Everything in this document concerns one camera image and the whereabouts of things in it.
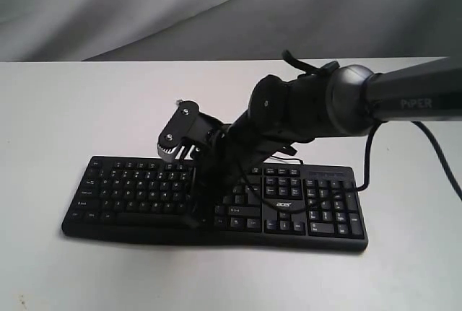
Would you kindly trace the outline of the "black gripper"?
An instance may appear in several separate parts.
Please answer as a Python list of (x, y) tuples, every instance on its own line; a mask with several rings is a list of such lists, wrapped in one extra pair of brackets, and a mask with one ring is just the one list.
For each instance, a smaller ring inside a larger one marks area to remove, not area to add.
[(245, 172), (277, 152), (293, 157), (290, 141), (264, 136), (251, 123), (233, 124), (212, 139), (212, 147), (196, 163), (196, 181), (191, 186), (182, 221), (189, 230), (211, 230), (216, 195), (234, 186)]

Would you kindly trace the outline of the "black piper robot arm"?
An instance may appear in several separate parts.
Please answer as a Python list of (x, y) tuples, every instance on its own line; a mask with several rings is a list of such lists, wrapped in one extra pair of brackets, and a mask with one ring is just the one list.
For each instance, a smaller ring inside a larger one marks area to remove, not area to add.
[(245, 112), (231, 124), (202, 113), (197, 103), (178, 104), (182, 142), (194, 146), (193, 191), (186, 212), (198, 227), (217, 192), (229, 188), (276, 152), (318, 138), (366, 136), (390, 121), (461, 119), (461, 58), (452, 56), (398, 71), (375, 73), (365, 66), (332, 61), (314, 67), (284, 53), (300, 70), (285, 82), (265, 76), (254, 87)]

